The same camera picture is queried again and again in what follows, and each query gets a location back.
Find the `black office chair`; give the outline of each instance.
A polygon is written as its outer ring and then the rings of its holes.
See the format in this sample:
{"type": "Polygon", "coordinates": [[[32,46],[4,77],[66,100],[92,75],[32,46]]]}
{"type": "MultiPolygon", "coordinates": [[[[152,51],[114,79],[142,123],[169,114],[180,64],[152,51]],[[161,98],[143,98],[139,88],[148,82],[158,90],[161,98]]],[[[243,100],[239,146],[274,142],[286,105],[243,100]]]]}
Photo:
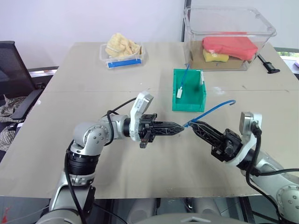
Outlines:
{"type": "MultiPolygon", "coordinates": [[[[14,41],[0,41],[0,95],[8,98],[26,97],[11,118],[25,119],[41,93],[42,90],[34,85],[14,41]]],[[[0,106],[4,104],[5,100],[0,100],[0,106]]],[[[11,125],[11,122],[0,122],[0,132],[8,125],[11,125]]],[[[3,153],[5,152],[0,150],[0,161],[3,153]]]]}

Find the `yellow sponge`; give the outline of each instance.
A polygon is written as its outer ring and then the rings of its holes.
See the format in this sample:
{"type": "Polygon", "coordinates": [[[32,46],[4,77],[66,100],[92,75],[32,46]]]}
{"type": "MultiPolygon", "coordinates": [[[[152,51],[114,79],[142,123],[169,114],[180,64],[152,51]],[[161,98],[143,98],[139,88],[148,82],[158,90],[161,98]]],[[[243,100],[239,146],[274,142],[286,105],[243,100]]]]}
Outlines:
{"type": "Polygon", "coordinates": [[[218,62],[227,62],[229,56],[224,54],[216,54],[207,52],[205,49],[203,50],[202,54],[204,55],[206,62],[218,61],[218,62]]]}

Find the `green plastic bin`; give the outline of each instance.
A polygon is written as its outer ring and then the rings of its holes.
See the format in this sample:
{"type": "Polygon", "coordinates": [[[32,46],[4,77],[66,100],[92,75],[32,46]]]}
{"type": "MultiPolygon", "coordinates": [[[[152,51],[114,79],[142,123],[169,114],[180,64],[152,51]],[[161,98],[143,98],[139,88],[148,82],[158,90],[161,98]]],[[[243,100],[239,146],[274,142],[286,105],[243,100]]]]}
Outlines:
{"type": "Polygon", "coordinates": [[[206,104],[206,85],[202,70],[187,71],[182,96],[177,98],[185,71],[186,69],[173,70],[172,110],[203,112],[206,104]]]}

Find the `plastic storage box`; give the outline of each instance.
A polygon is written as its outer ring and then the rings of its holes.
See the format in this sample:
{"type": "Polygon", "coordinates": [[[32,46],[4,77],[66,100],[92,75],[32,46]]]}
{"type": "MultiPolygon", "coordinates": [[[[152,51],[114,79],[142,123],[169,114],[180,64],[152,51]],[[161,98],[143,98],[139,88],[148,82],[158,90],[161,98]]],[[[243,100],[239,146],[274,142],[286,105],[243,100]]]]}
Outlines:
{"type": "Polygon", "coordinates": [[[182,96],[177,98],[184,73],[185,69],[173,70],[172,110],[203,112],[206,104],[206,85],[202,70],[187,71],[182,96]]]}
{"type": "Polygon", "coordinates": [[[247,70],[275,28],[254,8],[187,7],[184,10],[186,62],[193,69],[247,70]],[[203,50],[226,62],[206,62],[203,50]]]}
{"type": "Polygon", "coordinates": [[[141,46],[140,51],[127,57],[109,56],[105,51],[107,44],[102,44],[100,46],[100,60],[103,61],[109,69],[127,65],[142,64],[145,57],[145,48],[142,44],[138,44],[141,46]]]}

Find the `blue cable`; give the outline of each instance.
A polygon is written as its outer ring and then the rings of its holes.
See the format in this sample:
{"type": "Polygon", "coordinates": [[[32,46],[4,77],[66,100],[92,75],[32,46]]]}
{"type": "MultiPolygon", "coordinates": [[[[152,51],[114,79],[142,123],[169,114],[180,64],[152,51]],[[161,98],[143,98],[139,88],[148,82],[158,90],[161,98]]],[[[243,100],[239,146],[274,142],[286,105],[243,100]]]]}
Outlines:
{"type": "Polygon", "coordinates": [[[222,107],[222,106],[225,105],[225,104],[233,105],[233,104],[235,104],[235,103],[236,103],[236,101],[235,101],[234,99],[232,99],[232,100],[228,100],[228,101],[226,101],[226,102],[223,102],[223,103],[221,103],[221,104],[218,104],[217,106],[213,107],[212,109],[208,110],[207,112],[203,113],[202,115],[199,115],[198,117],[193,118],[192,120],[189,120],[189,121],[188,121],[187,123],[185,123],[183,126],[184,126],[184,127],[189,127],[189,123],[190,123],[190,122],[195,122],[195,121],[201,119],[202,117],[206,116],[206,115],[209,114],[210,112],[213,112],[214,110],[218,109],[219,107],[222,107]]]}
{"type": "Polygon", "coordinates": [[[184,81],[185,81],[185,78],[186,78],[186,75],[187,75],[187,71],[189,70],[189,66],[190,66],[190,64],[188,63],[187,68],[186,68],[185,73],[184,73],[184,76],[183,76],[182,81],[181,81],[181,87],[183,87],[183,84],[184,84],[184,81]]]}

